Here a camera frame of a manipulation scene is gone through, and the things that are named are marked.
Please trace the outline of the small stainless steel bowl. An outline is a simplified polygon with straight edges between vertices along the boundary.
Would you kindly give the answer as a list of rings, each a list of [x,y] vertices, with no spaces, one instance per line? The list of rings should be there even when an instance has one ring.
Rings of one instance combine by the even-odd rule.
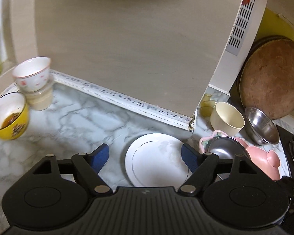
[[[236,155],[243,155],[251,159],[246,148],[241,143],[227,136],[212,139],[207,151],[216,154],[221,159],[233,159]]]

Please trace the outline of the white round plate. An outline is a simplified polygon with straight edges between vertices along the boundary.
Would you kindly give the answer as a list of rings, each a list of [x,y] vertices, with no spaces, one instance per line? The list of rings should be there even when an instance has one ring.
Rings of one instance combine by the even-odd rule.
[[[174,187],[178,189],[191,176],[181,158],[183,142],[161,133],[136,139],[125,156],[125,169],[135,187]]]

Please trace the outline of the pink bear shaped plate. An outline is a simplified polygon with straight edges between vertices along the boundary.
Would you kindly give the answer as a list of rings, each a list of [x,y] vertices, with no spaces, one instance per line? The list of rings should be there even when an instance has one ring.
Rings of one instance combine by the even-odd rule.
[[[273,150],[266,152],[259,147],[248,145],[248,143],[246,143],[242,138],[235,137],[234,139],[243,145],[243,147],[247,150],[252,162],[258,166],[268,177],[275,181],[280,179],[280,173],[278,170],[280,167],[280,159]]]

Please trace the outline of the yellow translucent plastic holder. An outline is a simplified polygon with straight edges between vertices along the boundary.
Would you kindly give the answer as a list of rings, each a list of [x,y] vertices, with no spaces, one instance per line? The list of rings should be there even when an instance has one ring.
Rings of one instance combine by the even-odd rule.
[[[205,93],[200,102],[200,114],[202,117],[210,117],[216,101],[211,99],[212,95]]]

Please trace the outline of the large stainless steel bowl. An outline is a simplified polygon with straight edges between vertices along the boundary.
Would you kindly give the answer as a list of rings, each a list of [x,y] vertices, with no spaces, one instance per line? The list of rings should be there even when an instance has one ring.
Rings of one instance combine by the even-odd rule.
[[[271,119],[260,109],[245,108],[245,131],[257,145],[279,143],[279,132]]]

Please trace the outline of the clear plastic cup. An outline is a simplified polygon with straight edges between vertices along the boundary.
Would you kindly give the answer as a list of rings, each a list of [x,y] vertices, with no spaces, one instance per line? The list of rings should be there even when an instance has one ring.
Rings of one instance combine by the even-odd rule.
[[[54,86],[54,76],[52,74],[49,75],[49,79],[47,84],[37,90],[36,92],[26,92],[23,91],[25,94],[26,99],[32,109],[41,111],[48,108],[53,100],[53,86]]]

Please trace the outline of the yellow ceramic bowl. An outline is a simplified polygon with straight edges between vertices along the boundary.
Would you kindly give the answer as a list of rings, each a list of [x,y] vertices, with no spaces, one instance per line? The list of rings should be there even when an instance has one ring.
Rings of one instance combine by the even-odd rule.
[[[29,120],[29,105],[23,93],[11,92],[0,97],[0,139],[19,138]]]

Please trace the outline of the black gas stove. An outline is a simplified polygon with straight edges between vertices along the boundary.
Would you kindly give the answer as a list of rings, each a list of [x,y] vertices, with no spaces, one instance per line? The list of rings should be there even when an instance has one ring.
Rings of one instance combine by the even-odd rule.
[[[294,178],[294,135],[279,125],[276,125],[276,127],[279,132],[290,176]]]

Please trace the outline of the white red patterned bowl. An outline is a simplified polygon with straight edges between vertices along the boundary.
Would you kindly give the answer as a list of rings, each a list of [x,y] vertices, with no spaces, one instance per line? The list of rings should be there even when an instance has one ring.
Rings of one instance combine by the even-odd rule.
[[[51,59],[34,57],[17,65],[12,76],[18,87],[25,92],[36,92],[43,88],[49,78]]]

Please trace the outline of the round wooden cutting board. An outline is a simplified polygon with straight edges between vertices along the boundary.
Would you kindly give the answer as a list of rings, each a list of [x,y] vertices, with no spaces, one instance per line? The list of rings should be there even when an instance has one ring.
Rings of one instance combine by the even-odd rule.
[[[251,48],[240,71],[238,93],[243,107],[255,107],[270,119],[294,110],[294,41],[268,36]]]

